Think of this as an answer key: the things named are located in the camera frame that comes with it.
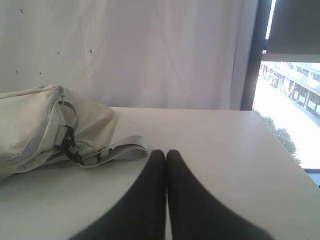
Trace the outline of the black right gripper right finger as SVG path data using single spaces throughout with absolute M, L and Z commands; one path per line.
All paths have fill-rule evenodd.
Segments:
M 180 152 L 166 155 L 168 207 L 174 240 L 271 240 L 266 230 L 212 196 Z

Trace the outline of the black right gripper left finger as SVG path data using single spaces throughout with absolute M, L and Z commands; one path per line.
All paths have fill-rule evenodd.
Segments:
M 165 155 L 153 150 L 126 194 L 73 240 L 163 240 L 166 227 Z

